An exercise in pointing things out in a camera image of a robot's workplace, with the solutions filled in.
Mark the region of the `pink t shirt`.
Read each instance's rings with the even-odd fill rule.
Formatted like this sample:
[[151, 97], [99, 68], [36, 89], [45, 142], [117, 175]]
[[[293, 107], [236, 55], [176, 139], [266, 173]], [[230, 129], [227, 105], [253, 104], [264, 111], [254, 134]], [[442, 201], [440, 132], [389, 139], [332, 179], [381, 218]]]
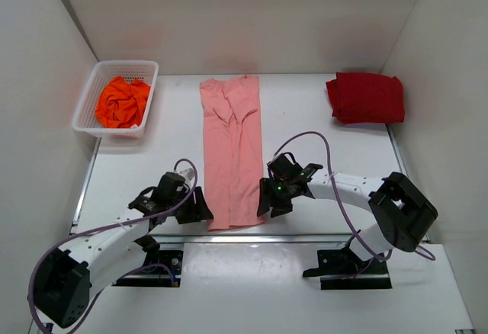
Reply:
[[259, 78], [208, 79], [200, 84], [204, 113], [204, 196], [209, 231], [264, 223], [257, 216], [264, 176]]

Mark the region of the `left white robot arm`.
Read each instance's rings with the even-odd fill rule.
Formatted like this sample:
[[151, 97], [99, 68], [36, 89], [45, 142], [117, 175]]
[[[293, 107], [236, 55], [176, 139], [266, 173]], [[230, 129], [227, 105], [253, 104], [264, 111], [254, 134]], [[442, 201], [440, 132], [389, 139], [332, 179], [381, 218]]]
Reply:
[[42, 313], [59, 328], [78, 329], [107, 286], [132, 271], [155, 269], [159, 244], [150, 233], [169, 217], [179, 223], [212, 219], [194, 167], [166, 172], [157, 186], [141, 191], [114, 223], [74, 234], [43, 254], [27, 294], [39, 328], [49, 331], [37, 315]]

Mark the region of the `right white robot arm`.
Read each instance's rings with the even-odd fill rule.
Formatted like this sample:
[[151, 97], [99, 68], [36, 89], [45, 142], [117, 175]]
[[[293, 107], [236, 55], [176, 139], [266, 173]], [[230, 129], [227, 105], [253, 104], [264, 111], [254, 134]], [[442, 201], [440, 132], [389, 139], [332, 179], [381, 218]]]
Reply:
[[330, 200], [352, 232], [348, 242], [333, 250], [305, 278], [356, 278], [375, 262], [385, 262], [395, 249], [429, 261], [436, 257], [421, 241], [438, 218], [424, 194], [400, 172], [368, 178], [334, 172], [330, 165], [301, 166], [292, 153], [281, 153], [268, 164], [268, 177], [259, 182], [257, 214], [276, 218], [293, 210], [292, 200]]

